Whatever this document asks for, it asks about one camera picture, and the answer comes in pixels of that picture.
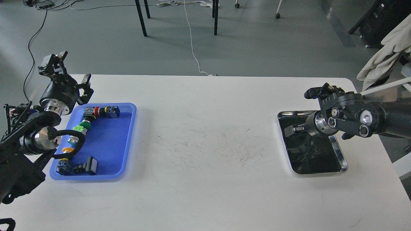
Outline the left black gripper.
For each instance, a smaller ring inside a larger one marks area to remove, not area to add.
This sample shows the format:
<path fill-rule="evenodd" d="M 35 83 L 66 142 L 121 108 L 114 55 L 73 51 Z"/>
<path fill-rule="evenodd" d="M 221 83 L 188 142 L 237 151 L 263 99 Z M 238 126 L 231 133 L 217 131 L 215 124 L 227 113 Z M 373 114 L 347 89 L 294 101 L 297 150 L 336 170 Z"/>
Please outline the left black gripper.
<path fill-rule="evenodd" d="M 73 82 L 73 78 L 64 66 L 64 59 L 67 55 L 67 51 L 57 55 L 51 54 L 44 57 L 42 64 L 38 66 L 38 73 L 51 80 L 40 98 L 40 105 L 46 109 L 47 105 L 56 102 L 61 108 L 62 115 L 70 114 L 76 102 L 78 105 L 87 104 L 94 93 L 94 89 L 91 88 L 92 75 L 90 73 L 83 77 L 82 82 L 76 85 L 76 89 L 72 85 L 67 85 Z M 79 96 L 79 89 L 83 89 L 82 96 Z"/>

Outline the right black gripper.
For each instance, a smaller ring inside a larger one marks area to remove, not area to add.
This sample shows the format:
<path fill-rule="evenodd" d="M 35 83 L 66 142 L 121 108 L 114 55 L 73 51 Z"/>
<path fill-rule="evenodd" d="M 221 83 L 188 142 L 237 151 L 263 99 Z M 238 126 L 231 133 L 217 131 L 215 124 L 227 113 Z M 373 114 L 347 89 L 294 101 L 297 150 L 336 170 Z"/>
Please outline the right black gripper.
<path fill-rule="evenodd" d="M 325 83 L 321 87 L 308 89 L 304 93 L 306 99 L 318 99 L 322 103 L 335 102 L 337 98 L 345 95 L 345 91 L 336 85 Z M 284 137 L 301 135 L 307 132 L 311 136 L 329 137 L 337 133 L 337 130 L 330 127 L 321 111 L 316 111 L 307 117 L 304 126 L 291 125 L 284 128 Z"/>

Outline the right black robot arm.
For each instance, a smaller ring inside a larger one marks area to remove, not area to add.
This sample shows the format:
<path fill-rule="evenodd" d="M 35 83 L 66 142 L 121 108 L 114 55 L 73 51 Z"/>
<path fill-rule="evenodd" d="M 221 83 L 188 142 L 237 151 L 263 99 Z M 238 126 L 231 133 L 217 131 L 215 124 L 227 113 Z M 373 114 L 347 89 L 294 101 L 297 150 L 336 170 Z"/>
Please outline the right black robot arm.
<path fill-rule="evenodd" d="M 342 88 L 325 83 L 308 89 L 304 97 L 317 99 L 320 110 L 315 111 L 303 124 L 285 128 L 285 137 L 308 134 L 329 137 L 338 131 L 343 139 L 353 136 L 368 138 L 373 134 L 410 138 L 410 106 L 399 102 L 365 103 L 359 93 L 345 92 Z"/>

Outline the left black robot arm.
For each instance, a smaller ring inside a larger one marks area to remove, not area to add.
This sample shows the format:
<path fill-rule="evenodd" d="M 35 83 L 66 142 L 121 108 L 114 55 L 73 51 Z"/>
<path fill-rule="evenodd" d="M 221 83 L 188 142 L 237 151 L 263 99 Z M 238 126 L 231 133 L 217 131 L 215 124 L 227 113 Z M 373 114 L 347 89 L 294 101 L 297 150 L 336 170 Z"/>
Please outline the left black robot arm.
<path fill-rule="evenodd" d="M 31 101 L 13 106 L 17 120 L 8 122 L 1 140 L 1 203 L 10 204 L 17 197 L 31 193 L 44 180 L 44 167 L 54 159 L 75 156 L 85 143 L 85 135 L 75 130 L 56 130 L 61 116 L 70 114 L 75 104 L 88 103 L 91 74 L 82 83 L 67 73 L 64 59 L 68 52 L 46 56 L 39 74 L 50 78 L 39 105 Z"/>

